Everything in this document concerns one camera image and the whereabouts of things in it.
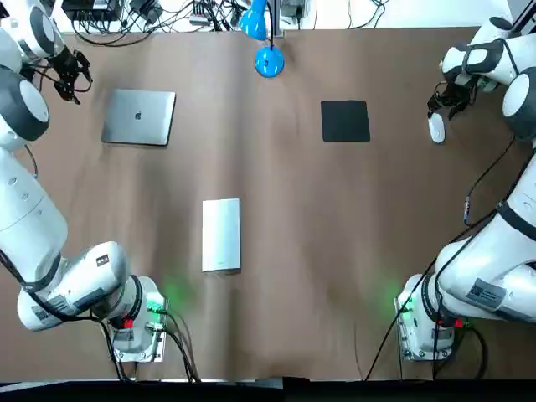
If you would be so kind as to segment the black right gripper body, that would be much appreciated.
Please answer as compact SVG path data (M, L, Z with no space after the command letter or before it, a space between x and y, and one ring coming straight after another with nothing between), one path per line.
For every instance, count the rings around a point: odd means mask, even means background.
M444 91L446 105L468 104L472 105L477 97L477 81L470 80L463 85L449 82Z

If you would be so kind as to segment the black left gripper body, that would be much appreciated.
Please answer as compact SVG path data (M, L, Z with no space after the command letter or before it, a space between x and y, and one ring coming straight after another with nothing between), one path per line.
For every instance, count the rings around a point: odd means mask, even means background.
M49 63L64 83L74 84L76 82L80 74L78 55L77 49L70 50L68 47L64 47L59 54L49 58Z

